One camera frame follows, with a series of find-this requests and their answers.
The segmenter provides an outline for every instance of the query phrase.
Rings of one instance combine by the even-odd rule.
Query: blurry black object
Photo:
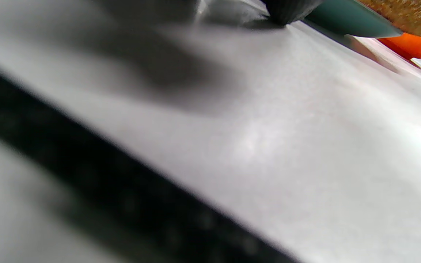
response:
[[[262,0],[270,19],[279,25],[287,25],[304,19],[324,0]]]
[[[188,263],[297,262],[2,77],[0,139],[171,258]],[[80,227],[95,228],[86,223]],[[137,262],[128,256],[132,248],[127,244],[112,242],[110,234],[93,233],[91,238]]]

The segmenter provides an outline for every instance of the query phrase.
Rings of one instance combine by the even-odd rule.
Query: black fabric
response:
[[[0,138],[171,256],[197,263],[295,262],[1,77]]]

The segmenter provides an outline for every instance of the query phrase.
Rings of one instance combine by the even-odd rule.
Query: cork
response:
[[[400,30],[421,37],[421,0],[358,0]]]

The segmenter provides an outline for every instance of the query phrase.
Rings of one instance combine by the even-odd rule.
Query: orange object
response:
[[[379,38],[378,40],[406,60],[421,59],[421,37],[404,33],[399,37]]]

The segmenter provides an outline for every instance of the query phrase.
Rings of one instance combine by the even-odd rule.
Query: teal object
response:
[[[326,0],[306,19],[342,35],[384,38],[403,34],[386,18],[356,0]]]

